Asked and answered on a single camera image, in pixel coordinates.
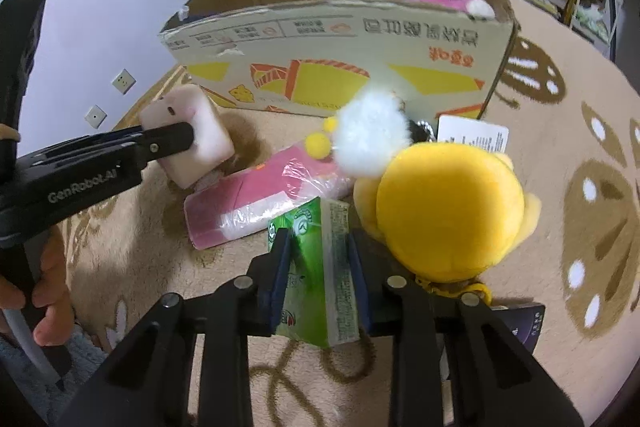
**beige rug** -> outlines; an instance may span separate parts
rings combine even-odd
[[[512,60],[485,119],[509,127],[507,152],[526,190],[542,199],[543,212],[536,233],[483,278],[498,300],[546,304],[535,355],[589,424],[640,355],[640,312],[632,312],[638,304],[640,99],[588,42],[525,2],[511,1],[522,25],[513,56],[538,66]],[[136,124],[140,107],[187,81],[181,68],[171,71],[119,126]],[[222,111],[239,151],[226,173],[320,126],[311,117]],[[140,187],[63,223],[74,306],[103,345],[115,346],[163,293],[210,293],[264,253],[264,233],[195,251],[182,215],[188,193],[152,164]],[[282,337],[251,339],[255,424],[386,425],[390,347],[389,339],[333,350]]]

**pink packaged item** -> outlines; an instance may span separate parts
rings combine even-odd
[[[429,4],[435,4],[437,6],[444,6],[445,8],[453,8],[461,12],[466,12],[469,15],[475,15],[476,17],[485,17],[487,19],[495,19],[494,9],[485,0],[405,0],[414,2],[428,2]]]
[[[263,230],[273,217],[317,196],[343,198],[352,186],[335,163],[314,160],[297,144],[188,196],[189,237],[198,250],[215,247]]]

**yellow graphic on box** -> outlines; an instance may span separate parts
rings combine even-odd
[[[269,84],[265,84],[264,86],[262,86],[260,89],[263,91],[271,91],[274,92],[276,94],[282,94],[284,95],[284,88],[287,85],[287,81],[282,79],[282,80],[274,80],[273,82],[270,82]]]
[[[284,96],[287,68],[272,64],[251,64],[251,79],[254,86]]]
[[[254,94],[244,84],[229,89],[229,94],[234,97],[238,102],[254,103]]]
[[[292,60],[285,95],[291,102],[337,110],[367,82],[369,73],[351,64],[336,60]]]
[[[480,111],[482,111],[482,104],[476,103],[476,105],[467,105],[466,107],[457,107],[455,109],[440,111],[436,113],[436,118],[441,117],[443,114],[454,114],[455,116],[462,116],[463,118],[478,118],[478,116],[480,116]]]
[[[220,107],[228,107],[229,109],[233,109],[235,107],[238,107],[236,105],[236,102],[232,102],[231,100],[229,100],[228,98],[225,98],[224,96],[222,96],[221,94],[216,93],[215,91],[212,91],[210,89],[207,89],[204,86],[200,86],[202,89],[204,89],[205,91],[207,91],[207,96],[213,100],[215,103],[217,103]]]
[[[471,111],[461,112],[461,113],[459,113],[458,116],[461,116],[463,118],[478,118],[478,116],[480,116],[480,110],[481,109],[482,109],[481,107],[478,107],[478,108],[476,108],[474,110],[471,110]]]
[[[389,68],[412,84],[421,94],[447,94],[450,92],[478,91],[484,82],[476,81],[472,76],[461,73],[399,66],[389,64]]]
[[[187,66],[187,71],[201,78],[205,78],[206,80],[220,82],[225,78],[226,70],[228,70],[229,64],[230,62],[207,62],[205,64],[192,64],[191,66]]]

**yellow pompom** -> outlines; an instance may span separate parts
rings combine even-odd
[[[331,140],[324,133],[311,133],[305,139],[305,150],[314,160],[324,160],[331,154]]]
[[[330,116],[329,118],[325,118],[324,122],[322,122],[322,130],[324,132],[333,132],[335,128],[338,127],[338,119],[334,116]]]

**white fluffy pompom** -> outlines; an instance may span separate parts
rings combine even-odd
[[[470,0],[466,3],[466,12],[469,15],[477,17],[486,17],[487,19],[495,19],[494,9],[485,0]]]
[[[367,91],[336,114],[334,161],[354,178],[379,178],[389,162],[411,145],[400,101],[390,92]]]

